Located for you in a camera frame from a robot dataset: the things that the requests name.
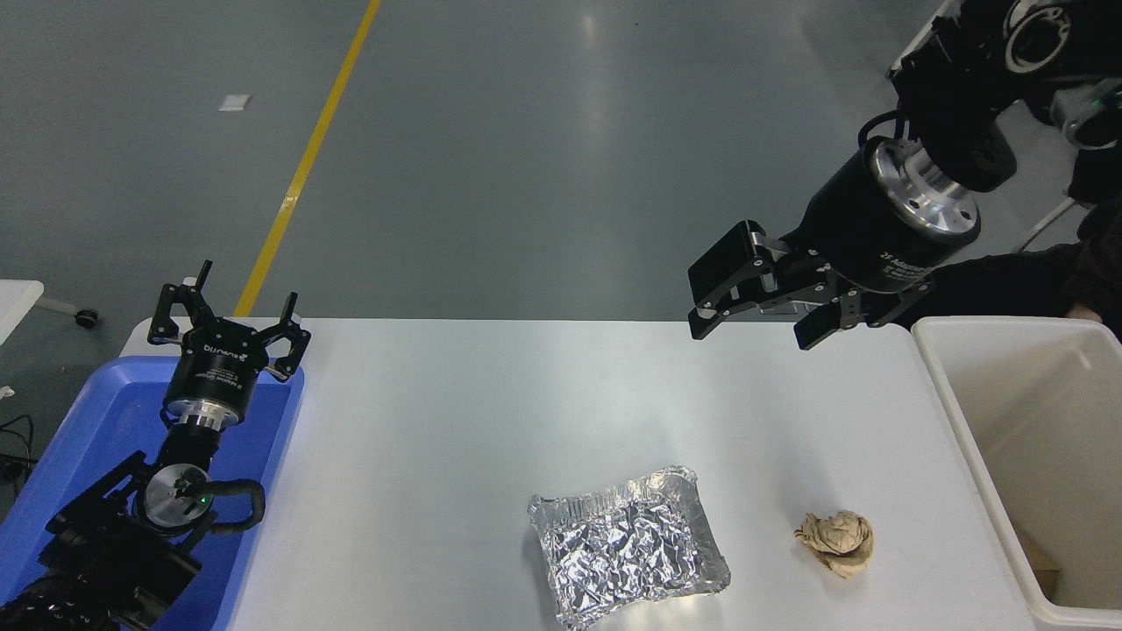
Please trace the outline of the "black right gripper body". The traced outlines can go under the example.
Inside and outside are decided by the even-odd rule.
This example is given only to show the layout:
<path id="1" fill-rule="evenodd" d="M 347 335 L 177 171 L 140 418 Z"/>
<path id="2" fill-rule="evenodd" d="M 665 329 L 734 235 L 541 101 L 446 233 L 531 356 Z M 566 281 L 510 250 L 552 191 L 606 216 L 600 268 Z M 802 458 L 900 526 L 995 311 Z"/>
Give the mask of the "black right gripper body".
<path id="1" fill-rule="evenodd" d="M 942 243 L 910 223 L 879 176 L 885 147 L 864 147 L 816 195 L 800 223 L 781 237 L 791 252 L 817 252 L 831 268 L 873 293 L 905 291 L 942 262 Z"/>

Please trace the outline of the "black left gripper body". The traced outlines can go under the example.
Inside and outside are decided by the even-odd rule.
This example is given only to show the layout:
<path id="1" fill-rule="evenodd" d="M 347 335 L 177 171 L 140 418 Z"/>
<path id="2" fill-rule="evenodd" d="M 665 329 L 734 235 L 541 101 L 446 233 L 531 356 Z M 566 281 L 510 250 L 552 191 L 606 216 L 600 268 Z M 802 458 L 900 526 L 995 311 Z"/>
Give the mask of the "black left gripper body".
<path id="1" fill-rule="evenodd" d="M 188 403 L 204 401 L 229 413 L 247 411 L 267 364 L 257 333 L 252 327 L 223 318 L 188 329 L 181 340 L 180 364 L 165 394 L 165 410 L 180 413 Z"/>

